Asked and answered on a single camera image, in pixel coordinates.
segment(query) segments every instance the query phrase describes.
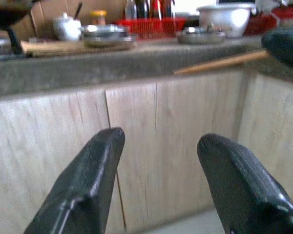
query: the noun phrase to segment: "red plastic basket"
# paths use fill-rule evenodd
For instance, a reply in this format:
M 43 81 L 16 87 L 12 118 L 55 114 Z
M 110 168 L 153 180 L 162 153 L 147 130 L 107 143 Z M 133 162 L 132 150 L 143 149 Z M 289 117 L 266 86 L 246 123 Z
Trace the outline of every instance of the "red plastic basket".
M 163 18 L 122 20 L 117 24 L 128 27 L 130 33 L 139 35 L 139 39 L 158 39 L 174 37 L 185 22 L 185 18 Z

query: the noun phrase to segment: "concrete countertop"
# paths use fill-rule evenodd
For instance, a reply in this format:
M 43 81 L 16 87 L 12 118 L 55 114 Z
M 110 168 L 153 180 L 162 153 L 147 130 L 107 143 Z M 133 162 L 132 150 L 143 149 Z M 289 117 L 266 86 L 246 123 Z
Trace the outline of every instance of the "concrete countertop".
M 178 68 L 260 48 L 260 39 L 229 39 L 218 45 L 180 45 L 176 39 L 161 39 L 138 42 L 129 51 L 0 61 L 0 97 L 169 76 Z

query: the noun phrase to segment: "jar with yellow lid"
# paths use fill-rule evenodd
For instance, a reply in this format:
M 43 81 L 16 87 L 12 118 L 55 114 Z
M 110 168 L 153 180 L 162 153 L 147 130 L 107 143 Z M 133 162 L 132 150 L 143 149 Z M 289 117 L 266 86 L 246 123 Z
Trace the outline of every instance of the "jar with yellow lid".
M 106 11 L 96 10 L 90 12 L 91 23 L 95 25 L 105 25 Z

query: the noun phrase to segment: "floor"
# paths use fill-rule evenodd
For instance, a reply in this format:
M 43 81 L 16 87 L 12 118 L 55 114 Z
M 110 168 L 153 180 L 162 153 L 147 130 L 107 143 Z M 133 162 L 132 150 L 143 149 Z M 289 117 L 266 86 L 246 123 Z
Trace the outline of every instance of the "floor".
M 141 234 L 225 234 L 225 232 L 216 210 L 212 210 Z

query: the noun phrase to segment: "wooden cabinet door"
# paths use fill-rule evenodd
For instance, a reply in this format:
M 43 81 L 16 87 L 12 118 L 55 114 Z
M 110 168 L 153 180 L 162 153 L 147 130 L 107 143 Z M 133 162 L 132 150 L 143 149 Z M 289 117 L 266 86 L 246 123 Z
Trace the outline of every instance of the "wooden cabinet door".
M 250 80 L 238 140 L 293 199 L 293 83 L 260 74 Z
M 229 69 L 106 91 L 110 124 L 126 135 L 118 175 L 129 232 L 212 206 L 196 145 L 209 132 L 236 138 L 243 74 Z
M 104 90 L 0 101 L 0 233 L 22 233 L 61 171 L 108 127 Z M 116 181 L 107 233 L 123 231 Z

